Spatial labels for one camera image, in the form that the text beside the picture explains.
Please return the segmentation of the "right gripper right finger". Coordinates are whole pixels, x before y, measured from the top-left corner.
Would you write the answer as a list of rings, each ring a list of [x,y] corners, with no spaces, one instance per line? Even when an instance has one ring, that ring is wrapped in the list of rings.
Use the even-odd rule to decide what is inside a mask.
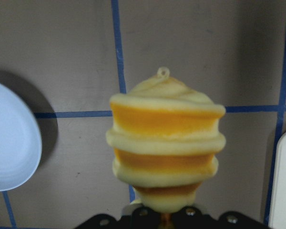
[[[214,219],[190,206],[172,214],[172,222],[176,229],[268,229],[267,225],[237,211],[227,211]]]

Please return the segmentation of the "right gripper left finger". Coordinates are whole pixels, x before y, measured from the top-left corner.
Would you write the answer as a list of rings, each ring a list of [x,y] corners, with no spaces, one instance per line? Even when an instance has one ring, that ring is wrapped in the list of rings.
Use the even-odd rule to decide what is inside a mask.
[[[108,214],[97,214],[75,229],[157,229],[161,214],[149,207],[134,206],[124,211],[120,219]]]

